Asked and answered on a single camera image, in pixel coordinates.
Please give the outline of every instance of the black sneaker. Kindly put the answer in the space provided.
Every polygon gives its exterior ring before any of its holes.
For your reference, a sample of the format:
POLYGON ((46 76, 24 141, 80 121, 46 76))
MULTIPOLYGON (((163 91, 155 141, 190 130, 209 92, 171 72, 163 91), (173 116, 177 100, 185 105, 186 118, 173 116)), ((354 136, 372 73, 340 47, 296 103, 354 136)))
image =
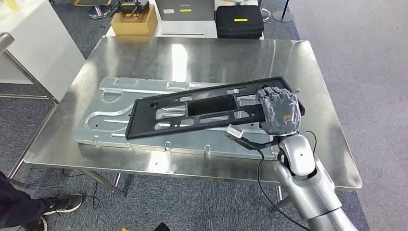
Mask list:
POLYGON ((27 222, 22 225, 25 231, 47 231, 48 225, 43 217, 40 217, 39 220, 34 220, 27 222))
POLYGON ((44 215, 53 213, 70 213, 77 210, 82 204, 82 195, 79 193, 71 194, 67 197, 53 198, 54 205, 44 215))

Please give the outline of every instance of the cardboard box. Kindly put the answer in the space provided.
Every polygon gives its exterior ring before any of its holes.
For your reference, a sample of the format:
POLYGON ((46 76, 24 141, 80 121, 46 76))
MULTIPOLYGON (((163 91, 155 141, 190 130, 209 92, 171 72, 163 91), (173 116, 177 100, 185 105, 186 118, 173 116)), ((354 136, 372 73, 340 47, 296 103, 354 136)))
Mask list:
POLYGON ((111 21, 116 36, 154 36, 157 27, 157 15, 154 5, 141 13, 137 19, 122 19, 122 13, 116 13, 111 21))

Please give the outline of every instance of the aluminum plate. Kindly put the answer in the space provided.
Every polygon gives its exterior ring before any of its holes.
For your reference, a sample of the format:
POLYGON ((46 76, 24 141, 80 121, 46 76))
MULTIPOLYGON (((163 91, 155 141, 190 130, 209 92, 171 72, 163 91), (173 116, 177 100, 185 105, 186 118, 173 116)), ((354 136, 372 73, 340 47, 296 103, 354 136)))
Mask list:
MULTIPOLYGON (((249 151, 225 137, 226 128, 126 140, 125 131, 136 99, 218 85, 220 84, 106 77, 82 116, 74 139, 89 145, 260 159, 257 151, 249 151)), ((251 96, 242 100, 245 104, 255 103, 255 98, 251 96)), ((168 108, 163 111, 163 116, 178 116, 180 113, 183 112, 179 108, 168 108)), ((259 128, 258 123, 238 127, 244 130, 244 136, 251 141, 264 143, 272 140, 271 136, 259 128)), ((277 146, 263 150, 266 159, 273 159, 278 151, 277 146)))

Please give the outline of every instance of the black tray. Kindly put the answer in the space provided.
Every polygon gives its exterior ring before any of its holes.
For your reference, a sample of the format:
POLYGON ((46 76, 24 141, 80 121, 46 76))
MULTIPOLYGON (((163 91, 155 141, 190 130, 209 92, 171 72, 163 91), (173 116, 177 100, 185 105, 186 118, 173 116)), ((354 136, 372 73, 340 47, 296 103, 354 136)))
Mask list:
MULTIPOLYGON (((238 125, 265 121, 260 104, 239 106, 237 103, 237 97, 256 95, 264 85, 281 89, 286 88, 292 91, 282 77, 273 77, 137 99, 127 125, 126 139, 225 127, 229 124, 238 125), (160 108, 174 108, 177 106, 185 106, 185 115, 156 119, 156 112, 160 108), (235 118, 234 113, 239 111, 245 111, 248 117, 235 118), (204 119, 222 116, 228 116, 228 119, 204 122, 204 119), (190 119, 190 121, 193 119, 194 124, 181 127, 182 120, 186 119, 190 119), (157 123, 170 123, 170 125, 165 129, 155 130, 157 123)), ((304 115, 305 108, 300 102, 299 108, 301 115, 304 115)))

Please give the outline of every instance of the robotic hand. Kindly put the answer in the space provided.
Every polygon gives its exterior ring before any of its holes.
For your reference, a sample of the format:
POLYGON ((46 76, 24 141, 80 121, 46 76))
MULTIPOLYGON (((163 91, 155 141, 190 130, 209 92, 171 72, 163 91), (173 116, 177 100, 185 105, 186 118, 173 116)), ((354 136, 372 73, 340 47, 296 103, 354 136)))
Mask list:
POLYGON ((298 134, 300 110, 296 94, 264 87, 258 91, 266 121, 262 129, 279 138, 282 150, 275 172, 299 216, 315 231, 357 231, 341 209, 334 183, 306 137, 298 134))

